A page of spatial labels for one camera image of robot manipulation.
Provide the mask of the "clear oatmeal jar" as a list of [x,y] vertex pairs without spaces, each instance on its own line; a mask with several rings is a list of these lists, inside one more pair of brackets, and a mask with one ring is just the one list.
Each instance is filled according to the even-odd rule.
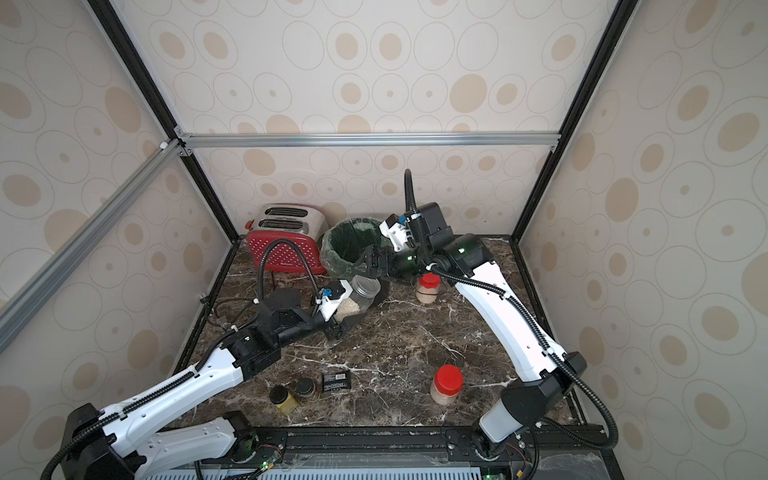
[[355,275],[349,282],[349,295],[343,299],[335,312],[335,319],[341,322],[347,317],[364,314],[374,303],[381,291],[378,279]]

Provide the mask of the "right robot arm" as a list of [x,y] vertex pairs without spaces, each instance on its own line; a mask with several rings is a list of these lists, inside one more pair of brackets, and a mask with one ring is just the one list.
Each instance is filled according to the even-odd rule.
[[[432,273],[454,285],[480,313],[510,357],[517,379],[478,421],[481,437],[500,444],[537,423],[592,449],[610,451],[618,443],[615,419],[599,396],[581,379],[584,357],[565,351],[544,330],[508,285],[501,268],[482,239],[465,234],[440,248],[419,245],[399,252],[369,246],[353,264],[353,272],[368,278],[410,279]],[[572,388],[586,395],[605,421],[607,438],[591,441],[550,419],[546,413]]]

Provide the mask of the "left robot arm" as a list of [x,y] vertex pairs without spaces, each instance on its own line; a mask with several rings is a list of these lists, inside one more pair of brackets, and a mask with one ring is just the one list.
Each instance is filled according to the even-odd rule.
[[42,478],[60,469],[67,479],[143,479],[197,461],[248,458],[254,433],[239,411],[196,426],[167,426],[276,363],[283,347],[317,332],[337,339],[364,317],[342,315],[339,306],[331,302],[305,311],[262,304],[248,323],[219,337],[199,361],[176,375],[102,409],[86,404],[74,410]]

